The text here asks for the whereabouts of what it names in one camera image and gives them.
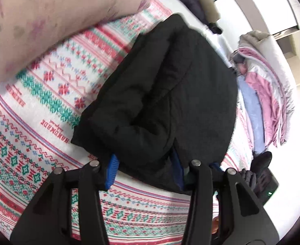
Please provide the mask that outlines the person's right hand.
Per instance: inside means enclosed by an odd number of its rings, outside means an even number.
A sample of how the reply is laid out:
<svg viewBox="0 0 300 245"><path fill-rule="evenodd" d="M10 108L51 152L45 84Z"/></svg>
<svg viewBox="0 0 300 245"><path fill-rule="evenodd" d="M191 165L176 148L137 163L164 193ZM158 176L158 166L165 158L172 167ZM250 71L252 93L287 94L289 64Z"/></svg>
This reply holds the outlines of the person's right hand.
<svg viewBox="0 0 300 245"><path fill-rule="evenodd" d="M219 229L219 217L216 216L213 220L212 220L212 225L211 225L211 234L215 234Z"/></svg>

